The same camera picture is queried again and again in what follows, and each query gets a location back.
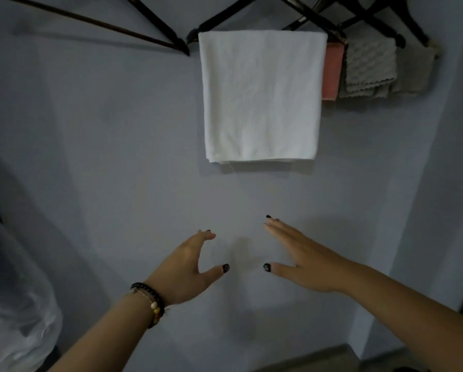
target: white towel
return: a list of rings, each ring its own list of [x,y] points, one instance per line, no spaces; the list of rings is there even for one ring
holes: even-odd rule
[[[314,159],[327,35],[199,34],[210,162]]]

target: white plastic bag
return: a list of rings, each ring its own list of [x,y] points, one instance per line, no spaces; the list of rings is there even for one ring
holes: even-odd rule
[[[62,319],[47,277],[0,224],[0,371],[35,372]]]

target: beaded bracelet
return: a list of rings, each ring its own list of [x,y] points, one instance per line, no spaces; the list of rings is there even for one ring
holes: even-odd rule
[[[150,308],[154,310],[154,321],[148,327],[150,329],[157,325],[159,323],[159,319],[164,316],[164,301],[156,290],[145,283],[136,282],[132,284],[128,295],[135,294],[136,292],[140,292],[143,296],[148,298],[150,300]]]

